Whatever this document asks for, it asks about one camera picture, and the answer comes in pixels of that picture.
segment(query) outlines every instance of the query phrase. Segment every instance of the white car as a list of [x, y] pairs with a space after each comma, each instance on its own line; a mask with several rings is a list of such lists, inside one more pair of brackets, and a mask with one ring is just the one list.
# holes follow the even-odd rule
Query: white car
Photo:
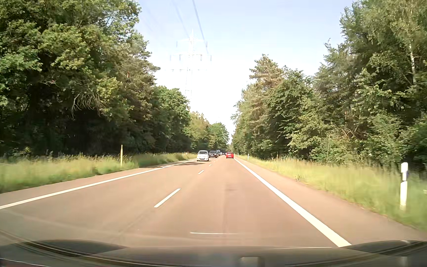
[[200, 150], [199, 153], [197, 153], [197, 161], [209, 161], [209, 151]]

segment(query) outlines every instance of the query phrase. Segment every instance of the tall grass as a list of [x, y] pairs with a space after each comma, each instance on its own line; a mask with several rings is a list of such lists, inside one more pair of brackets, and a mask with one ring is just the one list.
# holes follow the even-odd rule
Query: tall grass
[[374, 212], [427, 231], [427, 181], [411, 173], [406, 211], [400, 210], [401, 174], [397, 170], [357, 165], [325, 165], [295, 159], [249, 161], [319, 190], [328, 191]]
[[57, 183], [96, 174], [113, 173], [140, 167], [195, 158], [195, 154], [139, 154], [123, 156], [61, 156], [35, 159], [0, 159], [0, 193]]

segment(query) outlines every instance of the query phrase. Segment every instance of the road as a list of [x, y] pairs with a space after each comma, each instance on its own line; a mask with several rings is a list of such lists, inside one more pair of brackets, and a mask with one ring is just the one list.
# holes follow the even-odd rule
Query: road
[[122, 246], [336, 247], [427, 240], [427, 234], [221, 156], [0, 194], [0, 245], [14, 238]]

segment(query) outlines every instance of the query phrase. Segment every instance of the sky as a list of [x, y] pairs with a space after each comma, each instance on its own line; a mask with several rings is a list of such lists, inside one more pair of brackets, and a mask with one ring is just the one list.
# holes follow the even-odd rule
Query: sky
[[[211, 123], [225, 124], [230, 134], [234, 105], [246, 88], [255, 59], [268, 55], [280, 67], [314, 75], [327, 53], [324, 43], [342, 42], [340, 17], [352, 0], [138, 0], [136, 29], [148, 41], [149, 58], [160, 67], [158, 85], [179, 88], [191, 111]], [[194, 53], [188, 60], [192, 35]], [[184, 54], [179, 60], [178, 54]], [[187, 67], [192, 73], [180, 70]]]

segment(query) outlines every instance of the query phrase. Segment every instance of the windshield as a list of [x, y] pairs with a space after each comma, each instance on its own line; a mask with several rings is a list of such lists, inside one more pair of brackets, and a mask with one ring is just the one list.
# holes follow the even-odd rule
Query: windshield
[[0, 256], [55, 240], [427, 241], [427, 0], [0, 0]]

